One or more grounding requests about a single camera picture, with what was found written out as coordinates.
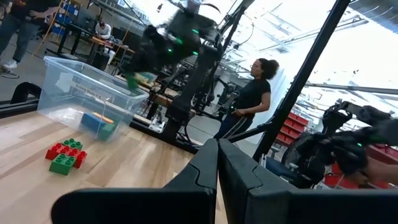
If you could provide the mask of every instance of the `sneaker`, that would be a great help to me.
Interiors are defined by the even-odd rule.
[[[17,68],[18,64],[15,60],[10,60],[7,63],[5,63],[4,65],[2,65],[4,68],[6,69],[15,69]]]

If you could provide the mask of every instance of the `orange block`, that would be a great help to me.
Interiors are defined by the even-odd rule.
[[[103,121],[105,121],[105,122],[107,122],[109,124],[113,124],[114,123],[114,121],[112,121],[111,119],[109,119],[109,118],[107,118],[105,116],[100,115],[99,113],[93,113],[93,115],[96,116],[97,118],[102,119]]]

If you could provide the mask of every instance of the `clear plastic bin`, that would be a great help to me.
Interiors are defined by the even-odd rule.
[[[76,60],[44,57],[47,71],[37,111],[107,141],[128,130],[149,96],[97,68]]]

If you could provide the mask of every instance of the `black t-shirt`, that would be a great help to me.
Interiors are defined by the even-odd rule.
[[[235,101],[235,108],[246,109],[261,104],[261,96],[264,93],[270,93],[271,86],[265,80],[251,80],[245,87],[239,91],[239,97]],[[254,114],[247,114],[248,118],[253,118]]]
[[[58,7],[60,0],[13,0],[10,15],[22,21],[41,24],[44,18],[34,19],[31,11],[45,12],[50,7]]]

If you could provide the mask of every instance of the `jeans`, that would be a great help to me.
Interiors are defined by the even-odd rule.
[[[31,38],[33,38],[40,26],[22,21],[14,16],[7,14],[2,20],[0,26],[0,55],[4,52],[12,35],[18,32],[17,49],[15,49],[14,59],[20,62],[26,53],[27,46]]]
[[[223,122],[221,122],[220,129],[213,138],[228,138],[232,135],[242,133],[250,127],[252,122],[253,120],[251,118],[227,114]]]

